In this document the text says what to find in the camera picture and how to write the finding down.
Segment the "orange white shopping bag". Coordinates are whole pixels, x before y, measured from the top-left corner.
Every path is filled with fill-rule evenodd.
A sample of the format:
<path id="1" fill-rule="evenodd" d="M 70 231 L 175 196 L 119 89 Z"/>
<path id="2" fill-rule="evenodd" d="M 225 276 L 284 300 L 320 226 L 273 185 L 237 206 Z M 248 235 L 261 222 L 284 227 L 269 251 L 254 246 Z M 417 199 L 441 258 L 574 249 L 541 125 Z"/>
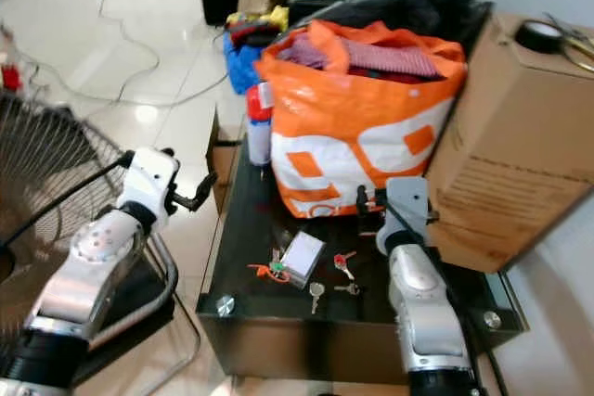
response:
<path id="1" fill-rule="evenodd" d="M 327 54 L 324 70 L 277 57 L 301 34 Z M 443 79 L 396 83 L 349 74 L 342 39 L 414 45 Z M 380 21 L 351 28 L 315 19 L 265 48 L 256 72 L 275 100 L 270 159 L 281 202 L 293 217 L 311 219 L 354 214 L 358 185 L 372 193 L 390 177 L 422 175 L 468 65 L 462 45 L 440 37 Z"/>

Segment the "black glossy low table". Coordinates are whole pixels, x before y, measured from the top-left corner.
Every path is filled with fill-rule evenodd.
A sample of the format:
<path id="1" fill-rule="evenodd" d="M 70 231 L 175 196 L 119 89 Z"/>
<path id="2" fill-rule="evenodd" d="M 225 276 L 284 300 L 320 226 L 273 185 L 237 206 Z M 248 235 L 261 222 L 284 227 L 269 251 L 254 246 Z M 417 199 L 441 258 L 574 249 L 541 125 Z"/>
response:
<path id="1" fill-rule="evenodd" d="M 424 177 L 349 193 L 358 214 L 306 221 L 245 146 L 215 155 L 229 188 L 197 315 L 227 374 L 462 396 L 475 387 L 476 355 L 525 331 L 504 275 L 437 250 Z"/>

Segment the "small open cardboard box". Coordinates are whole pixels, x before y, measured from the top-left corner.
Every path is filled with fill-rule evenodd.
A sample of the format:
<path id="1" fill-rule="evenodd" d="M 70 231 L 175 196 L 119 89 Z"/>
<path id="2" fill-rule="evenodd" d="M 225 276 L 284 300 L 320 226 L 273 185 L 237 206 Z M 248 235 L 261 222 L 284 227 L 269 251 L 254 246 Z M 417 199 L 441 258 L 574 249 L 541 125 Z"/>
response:
<path id="1" fill-rule="evenodd" d="M 205 161 L 209 172 L 215 174 L 211 198 L 217 213 L 226 212 L 226 196 L 238 166 L 238 155 L 245 129 L 241 117 L 224 117 L 219 111 L 213 113 L 211 137 L 209 137 Z"/>

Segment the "blue fabric bag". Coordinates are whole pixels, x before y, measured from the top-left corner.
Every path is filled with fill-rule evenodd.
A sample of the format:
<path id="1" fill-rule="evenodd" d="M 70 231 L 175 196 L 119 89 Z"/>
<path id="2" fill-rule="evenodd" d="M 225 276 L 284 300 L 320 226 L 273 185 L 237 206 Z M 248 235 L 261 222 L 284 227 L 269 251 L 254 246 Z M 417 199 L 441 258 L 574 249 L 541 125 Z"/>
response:
<path id="1" fill-rule="evenodd" d="M 226 75 L 234 94 L 245 95 L 252 86 L 258 85 L 262 81 L 258 72 L 256 72 L 255 61 L 262 56 L 267 44 L 237 45 L 229 32 L 225 32 L 222 40 L 222 54 L 226 61 Z"/>

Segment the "large brown cardboard box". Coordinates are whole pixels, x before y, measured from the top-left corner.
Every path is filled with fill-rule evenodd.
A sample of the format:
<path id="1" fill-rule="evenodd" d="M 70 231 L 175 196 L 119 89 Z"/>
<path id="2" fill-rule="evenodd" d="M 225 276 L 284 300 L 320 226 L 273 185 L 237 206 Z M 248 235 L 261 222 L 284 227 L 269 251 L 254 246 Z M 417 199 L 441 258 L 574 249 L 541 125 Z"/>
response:
<path id="1" fill-rule="evenodd" d="M 496 13 L 427 171 L 442 260 L 495 273 L 594 191 L 594 64 L 517 43 Z"/>

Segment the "purple striped cloth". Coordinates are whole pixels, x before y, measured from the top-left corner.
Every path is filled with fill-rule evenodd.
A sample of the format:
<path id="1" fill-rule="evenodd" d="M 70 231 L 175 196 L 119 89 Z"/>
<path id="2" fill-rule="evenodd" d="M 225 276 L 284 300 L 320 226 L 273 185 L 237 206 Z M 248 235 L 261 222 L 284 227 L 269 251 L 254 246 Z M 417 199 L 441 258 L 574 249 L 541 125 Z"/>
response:
<path id="1" fill-rule="evenodd" d="M 311 67 L 315 70 L 324 70 L 329 62 L 327 54 L 313 44 L 308 34 L 293 37 L 291 45 L 281 49 L 277 57 L 280 60 Z"/>

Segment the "red checked cloth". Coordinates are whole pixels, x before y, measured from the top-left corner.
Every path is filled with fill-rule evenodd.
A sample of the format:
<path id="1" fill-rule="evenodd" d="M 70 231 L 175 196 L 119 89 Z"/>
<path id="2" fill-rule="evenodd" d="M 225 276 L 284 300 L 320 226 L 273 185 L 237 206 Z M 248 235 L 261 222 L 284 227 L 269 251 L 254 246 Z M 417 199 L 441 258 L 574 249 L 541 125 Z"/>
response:
<path id="1" fill-rule="evenodd" d="M 443 79 L 432 61 L 414 45 L 383 47 L 348 39 L 342 39 L 341 43 L 348 54 L 349 74 L 408 85 Z"/>

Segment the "white spray can red cap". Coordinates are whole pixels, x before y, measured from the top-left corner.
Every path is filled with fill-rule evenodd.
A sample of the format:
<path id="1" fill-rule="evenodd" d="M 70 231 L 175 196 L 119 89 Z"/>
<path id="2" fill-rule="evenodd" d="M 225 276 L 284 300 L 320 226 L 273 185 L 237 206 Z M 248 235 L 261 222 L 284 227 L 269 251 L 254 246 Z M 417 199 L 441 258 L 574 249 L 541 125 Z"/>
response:
<path id="1" fill-rule="evenodd" d="M 261 82 L 246 92 L 247 142 L 249 142 L 249 159 L 254 166 L 263 167 L 270 163 L 271 133 L 273 117 L 273 95 L 270 83 Z"/>

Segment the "yellow cloth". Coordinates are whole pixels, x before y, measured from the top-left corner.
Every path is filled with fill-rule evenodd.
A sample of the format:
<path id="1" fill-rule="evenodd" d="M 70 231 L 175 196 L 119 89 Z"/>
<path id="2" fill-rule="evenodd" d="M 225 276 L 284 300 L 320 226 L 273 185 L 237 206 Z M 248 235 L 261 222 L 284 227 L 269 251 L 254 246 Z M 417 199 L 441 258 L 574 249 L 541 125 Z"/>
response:
<path id="1" fill-rule="evenodd" d="M 267 13 L 233 13 L 226 18 L 226 31 L 233 37 L 258 32 L 284 32 L 289 28 L 289 8 L 273 6 Z"/>

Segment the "small white box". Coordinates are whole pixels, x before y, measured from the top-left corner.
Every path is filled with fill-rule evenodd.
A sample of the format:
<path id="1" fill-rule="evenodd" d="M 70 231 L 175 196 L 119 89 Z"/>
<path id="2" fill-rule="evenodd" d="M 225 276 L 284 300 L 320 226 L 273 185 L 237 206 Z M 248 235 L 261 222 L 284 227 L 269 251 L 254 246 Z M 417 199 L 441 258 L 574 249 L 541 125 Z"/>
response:
<path id="1" fill-rule="evenodd" d="M 326 243 L 306 232 L 298 232 L 281 256 L 283 272 L 288 274 L 289 283 L 297 288 L 305 288 L 313 277 L 313 272 L 321 259 Z"/>

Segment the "black tape roll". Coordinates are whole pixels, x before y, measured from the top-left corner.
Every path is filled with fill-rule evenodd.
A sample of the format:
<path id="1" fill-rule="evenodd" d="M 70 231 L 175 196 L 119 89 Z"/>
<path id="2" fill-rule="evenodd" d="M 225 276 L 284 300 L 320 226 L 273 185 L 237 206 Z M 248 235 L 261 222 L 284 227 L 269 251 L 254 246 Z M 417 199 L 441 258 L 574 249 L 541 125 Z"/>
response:
<path id="1" fill-rule="evenodd" d="M 549 56 L 561 53 L 564 39 L 561 28 L 538 19 L 524 19 L 513 34 L 513 40 L 518 45 Z"/>

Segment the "black plastic rubbish bag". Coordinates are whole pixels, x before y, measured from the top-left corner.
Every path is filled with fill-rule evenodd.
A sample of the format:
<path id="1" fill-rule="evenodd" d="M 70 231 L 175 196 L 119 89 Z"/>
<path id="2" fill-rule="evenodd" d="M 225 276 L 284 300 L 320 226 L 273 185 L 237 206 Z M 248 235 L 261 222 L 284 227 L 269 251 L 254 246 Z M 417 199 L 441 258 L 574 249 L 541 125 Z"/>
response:
<path id="1" fill-rule="evenodd" d="M 400 0 L 407 12 L 405 24 L 420 35 L 462 45 L 470 52 L 494 3 L 488 0 Z"/>

